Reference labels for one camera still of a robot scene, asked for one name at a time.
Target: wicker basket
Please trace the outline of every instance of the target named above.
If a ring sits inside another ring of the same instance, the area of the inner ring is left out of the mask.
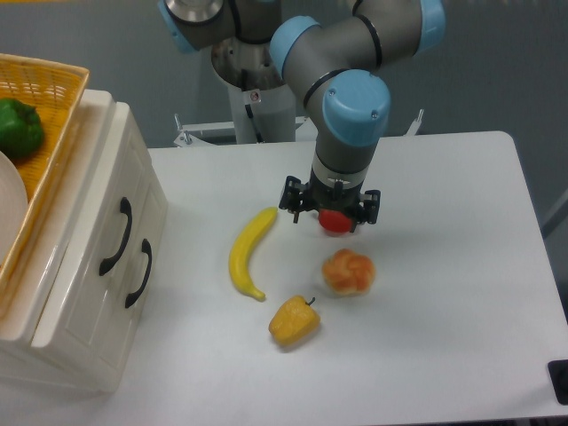
[[[42,211],[59,182],[72,140],[65,138],[69,123],[89,79],[89,70],[41,59],[22,58],[0,53],[0,99],[15,98],[36,107],[42,120],[45,140],[26,160],[14,164],[28,194],[28,212],[12,248],[0,269],[0,301],[13,296],[10,278],[20,255],[43,223]]]

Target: black drawer handle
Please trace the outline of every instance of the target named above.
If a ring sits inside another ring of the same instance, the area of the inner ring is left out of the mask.
[[[107,257],[100,263],[99,276],[101,277],[113,269],[116,263],[120,260],[124,250],[126,249],[128,239],[130,238],[130,230],[132,229],[132,207],[126,197],[122,197],[121,199],[121,213],[126,215],[128,218],[126,229],[124,229],[124,234],[122,235],[121,247],[118,248],[118,251],[114,256]]]
[[[146,272],[144,273],[144,279],[142,280],[140,288],[134,293],[130,293],[126,296],[126,302],[124,303],[124,307],[126,309],[135,304],[138,298],[142,296],[142,292],[146,288],[148,278],[150,278],[150,271],[152,271],[152,246],[150,246],[150,241],[146,238],[142,240],[142,253],[146,253],[148,255],[148,265],[146,266]]]

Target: green bell pepper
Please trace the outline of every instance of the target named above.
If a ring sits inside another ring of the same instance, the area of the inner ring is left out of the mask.
[[[34,106],[17,99],[0,99],[0,151],[11,159],[27,157],[41,146],[43,138]]]

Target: yellow banana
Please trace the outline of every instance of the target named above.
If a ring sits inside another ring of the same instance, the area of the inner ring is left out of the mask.
[[[246,296],[262,302],[265,294],[255,287],[249,274],[249,259],[256,245],[274,224],[278,209],[261,210],[241,231],[229,255],[229,273],[234,286]]]

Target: red tomato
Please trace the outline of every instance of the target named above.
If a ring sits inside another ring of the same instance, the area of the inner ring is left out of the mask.
[[[318,220],[331,233],[348,233],[351,230],[351,219],[339,211],[321,209]]]

